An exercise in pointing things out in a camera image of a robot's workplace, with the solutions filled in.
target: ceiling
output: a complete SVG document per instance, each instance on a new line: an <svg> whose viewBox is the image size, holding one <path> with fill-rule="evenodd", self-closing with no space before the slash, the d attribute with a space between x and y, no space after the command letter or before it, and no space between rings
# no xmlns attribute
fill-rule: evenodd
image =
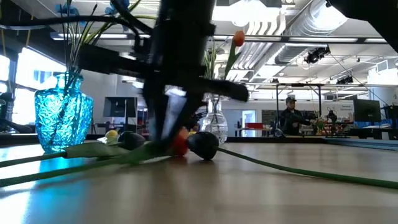
<svg viewBox="0 0 398 224"><path fill-rule="evenodd" d="M29 13L32 13L38 18L48 18L57 16L54 12L56 4L64 4L64 0L13 0L21 8ZM295 20L300 11L310 2L309 0L281 0L285 2L292 2L294 7L288 7L285 10L285 18L287 27ZM81 15L91 14L94 5L98 2L98 8L95 15L103 15L106 7L109 6L107 0L73 0L72 5L79 9ZM133 11L134 15L156 16L159 8L160 0L142 0L140 5ZM238 0L229 0L229 2L238 2ZM154 22L151 20L143 20L146 24L153 26ZM249 25L244 27L235 26L231 21L213 21L216 25L216 34L234 34L237 30L243 30L246 33L250 29ZM101 23L96 23L93 28L97 29ZM61 31L60 27L53 27L55 30ZM114 26L108 30L109 33L119 34L122 33L121 26ZM346 36L346 37L380 37L380 35L364 21L357 21L348 19L342 26L337 28L332 36ZM130 51L132 40L101 40L98 45L107 47L109 49L117 50L120 52ZM218 56L220 63L225 63L228 58L229 45L224 45L224 55ZM295 82L312 82L312 83L326 83L330 82L330 77L338 74L344 74L344 71L352 70L353 75L360 82L366 82L368 70L374 67L376 62L381 62L385 59L397 56L397 53L389 45L358 45L358 44L330 44L331 54L322 59L317 65L308 69L308 65L303 63L303 56L297 57L288 67L285 67L280 72L277 72L274 77L269 74L267 78L261 77L260 73L257 74L259 78L250 78L250 82L267 82L270 78L278 78L281 83L295 83ZM245 79L248 71L241 71L239 74L234 75L232 78L236 82L247 82Z"/></svg>

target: table surface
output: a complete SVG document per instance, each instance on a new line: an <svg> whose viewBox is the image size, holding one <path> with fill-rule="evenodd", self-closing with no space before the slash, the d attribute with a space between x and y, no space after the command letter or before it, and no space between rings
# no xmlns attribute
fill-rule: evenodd
<svg viewBox="0 0 398 224"><path fill-rule="evenodd" d="M280 165L398 180L398 153L326 144L225 144ZM0 149L0 161L40 146ZM0 178L78 166L52 159ZM290 174L218 152L137 167L111 166L0 189L0 223L398 223L398 191Z"/></svg>

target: ventilation pipe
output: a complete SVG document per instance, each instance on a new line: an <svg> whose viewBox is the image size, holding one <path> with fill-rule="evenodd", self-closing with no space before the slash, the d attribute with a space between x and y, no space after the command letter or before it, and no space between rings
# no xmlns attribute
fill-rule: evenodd
<svg viewBox="0 0 398 224"><path fill-rule="evenodd" d="M325 0L314 0L309 7L286 29L284 35L324 37L330 35L347 21L334 7L326 7ZM254 67L254 74L270 78L305 54L308 47L273 44L265 57Z"/></svg>

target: cap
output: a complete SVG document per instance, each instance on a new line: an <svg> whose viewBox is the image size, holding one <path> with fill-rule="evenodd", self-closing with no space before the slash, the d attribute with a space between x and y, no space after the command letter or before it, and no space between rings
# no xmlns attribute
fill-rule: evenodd
<svg viewBox="0 0 398 224"><path fill-rule="evenodd" d="M294 97L288 97L286 98L286 103L290 103L290 102L296 102L297 100Z"/></svg>

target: orange tulip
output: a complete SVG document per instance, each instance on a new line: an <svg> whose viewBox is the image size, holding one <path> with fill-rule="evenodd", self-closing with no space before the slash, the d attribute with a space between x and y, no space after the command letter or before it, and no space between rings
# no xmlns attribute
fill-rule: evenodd
<svg viewBox="0 0 398 224"><path fill-rule="evenodd" d="M237 47L242 46L244 43L244 32L241 30L236 31L234 37L232 38L232 41Z"/></svg>

